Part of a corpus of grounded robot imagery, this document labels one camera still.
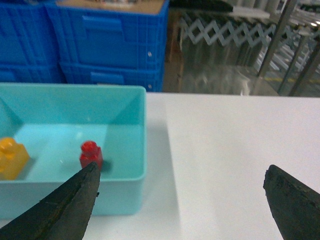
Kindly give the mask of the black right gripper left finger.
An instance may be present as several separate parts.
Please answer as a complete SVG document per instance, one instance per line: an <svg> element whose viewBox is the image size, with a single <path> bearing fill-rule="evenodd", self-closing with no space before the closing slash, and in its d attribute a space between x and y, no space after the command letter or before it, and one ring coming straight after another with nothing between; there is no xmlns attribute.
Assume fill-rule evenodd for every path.
<svg viewBox="0 0 320 240"><path fill-rule="evenodd" d="M2 240L81 240L98 196L95 162L0 229Z"/></svg>

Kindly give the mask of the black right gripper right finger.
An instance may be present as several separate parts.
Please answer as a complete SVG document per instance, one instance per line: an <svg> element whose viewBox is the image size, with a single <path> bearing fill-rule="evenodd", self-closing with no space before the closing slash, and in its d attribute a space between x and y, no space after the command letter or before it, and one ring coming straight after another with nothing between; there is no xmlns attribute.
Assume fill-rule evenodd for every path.
<svg viewBox="0 0 320 240"><path fill-rule="evenodd" d="M263 188L284 240L320 238L320 194L278 166L265 173Z"/></svg>

